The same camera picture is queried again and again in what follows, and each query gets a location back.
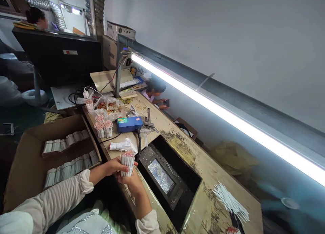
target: black monitor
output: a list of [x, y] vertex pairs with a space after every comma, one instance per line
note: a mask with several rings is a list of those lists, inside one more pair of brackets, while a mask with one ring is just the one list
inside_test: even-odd
[[91, 84], [89, 73], [103, 71], [101, 43], [91, 37], [17, 27], [12, 32], [50, 87]]

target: woman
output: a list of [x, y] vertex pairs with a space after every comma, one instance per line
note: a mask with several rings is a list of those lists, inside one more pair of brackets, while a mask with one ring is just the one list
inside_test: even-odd
[[160, 110], [166, 110], [169, 109], [167, 105], [162, 104], [158, 106], [157, 104], [163, 103], [168, 99], [159, 99], [159, 100], [155, 99], [155, 97], [162, 95], [162, 93], [165, 90], [166, 90], [166, 83], [162, 79], [152, 75], [151, 80], [148, 82], [147, 89], [143, 90], [141, 93]]
[[36, 7], [31, 7], [30, 10], [26, 11], [27, 22], [31, 24], [36, 24], [40, 29], [47, 29], [48, 23], [45, 18], [44, 12]]
[[[136, 229], [139, 234], [158, 234], [156, 211], [152, 209], [149, 197], [137, 172], [131, 177], [121, 177], [119, 171], [128, 172], [119, 157], [91, 170], [60, 182], [36, 197], [27, 199], [13, 211], [0, 216], [0, 233], [45, 233], [50, 225], [72, 210], [93, 191], [104, 177], [116, 174], [120, 183], [127, 184], [136, 203]], [[115, 234], [112, 227], [96, 210], [84, 213], [71, 221], [57, 233]]]

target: smartphone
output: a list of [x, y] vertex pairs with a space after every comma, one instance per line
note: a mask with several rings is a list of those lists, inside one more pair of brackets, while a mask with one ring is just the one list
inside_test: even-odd
[[165, 100], [164, 101], [164, 105], [167, 106], [167, 107], [169, 107], [169, 100]]

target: hand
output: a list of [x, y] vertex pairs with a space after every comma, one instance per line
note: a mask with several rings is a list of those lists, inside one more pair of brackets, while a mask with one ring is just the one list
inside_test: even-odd
[[127, 166], [121, 164], [119, 156], [106, 162], [104, 164], [104, 166], [106, 167], [106, 170], [105, 170], [106, 176], [113, 175], [117, 171], [129, 172], [129, 168]]
[[122, 177], [120, 172], [115, 175], [119, 183], [128, 185], [132, 196], [136, 197], [146, 192], [145, 187], [143, 186], [143, 183], [134, 168], [130, 177]]
[[168, 99], [159, 99], [159, 100], [157, 100], [157, 104], [159, 104], [159, 103], [163, 103], [163, 102], [165, 102], [166, 100], [168, 100]]
[[159, 109], [160, 110], [165, 110], [165, 109], [169, 109], [169, 107], [167, 105], [160, 105]]

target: blue box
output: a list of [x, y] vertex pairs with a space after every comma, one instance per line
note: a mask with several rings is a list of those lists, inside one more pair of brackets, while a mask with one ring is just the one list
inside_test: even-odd
[[117, 119], [117, 132], [132, 132], [143, 126], [141, 117], [128, 117]]

